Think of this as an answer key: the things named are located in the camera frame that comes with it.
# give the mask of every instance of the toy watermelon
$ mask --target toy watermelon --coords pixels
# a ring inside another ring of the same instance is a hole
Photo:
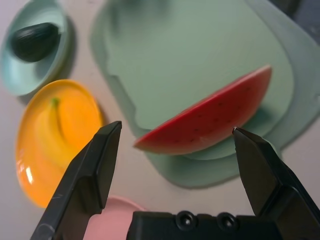
[[[232,134],[257,111],[272,74],[267,65],[240,77],[138,139],[148,152],[184,155],[206,149]]]

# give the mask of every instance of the cutting board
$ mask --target cutting board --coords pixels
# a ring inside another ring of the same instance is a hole
[[[250,7],[254,7],[252,12],[258,14],[283,45],[294,69],[296,87],[292,104],[284,117],[265,136],[277,149],[281,149],[298,136],[319,113],[320,104],[315,94],[320,92],[320,71],[316,68],[317,63],[320,62],[320,51],[310,37],[268,1],[250,0],[248,3]],[[109,54],[104,47],[106,45],[104,36],[106,18],[108,18],[108,7],[105,5],[92,27],[90,35],[92,54],[126,117],[132,133],[140,137],[148,131],[137,125],[136,109],[132,100],[128,97],[119,79],[112,77],[106,68],[106,63],[110,62]],[[207,161],[151,153],[147,153],[147,157],[165,179],[185,188],[206,187],[239,174],[235,154]]]

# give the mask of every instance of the table surface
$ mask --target table surface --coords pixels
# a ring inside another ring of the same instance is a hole
[[[27,0],[0,2],[0,41],[15,14]],[[205,189],[183,189],[160,176],[143,152],[131,146],[135,137],[124,115],[94,63],[89,48],[89,33],[103,0],[61,0],[76,33],[76,51],[68,64],[70,79],[87,86],[98,100],[110,122],[121,120],[123,129],[110,194],[130,198],[150,211],[177,213],[189,210],[195,214],[253,214],[239,177]],[[15,166],[17,127],[28,102],[27,97],[11,96],[0,84],[0,238],[29,239],[44,209],[38,208],[20,189]],[[310,196],[320,207],[320,118],[282,152],[287,165],[296,173]]]

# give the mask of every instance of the light blue plate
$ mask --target light blue plate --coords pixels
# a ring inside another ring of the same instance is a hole
[[[25,62],[13,55],[10,35],[22,28],[53,23],[59,27],[60,41],[56,49],[38,62]],[[9,26],[1,48],[1,75],[4,86],[15,96],[29,94],[54,79],[68,53],[70,31],[68,20],[55,0],[32,0],[16,15]]]

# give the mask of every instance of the orange plate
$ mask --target orange plate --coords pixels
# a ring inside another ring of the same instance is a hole
[[[72,80],[58,80],[44,86],[26,107],[19,126],[15,149],[16,173],[24,193],[39,207],[47,207],[62,176],[61,171],[41,153],[36,144],[35,120],[59,98],[63,136],[80,151],[103,125],[99,107],[91,94]]]

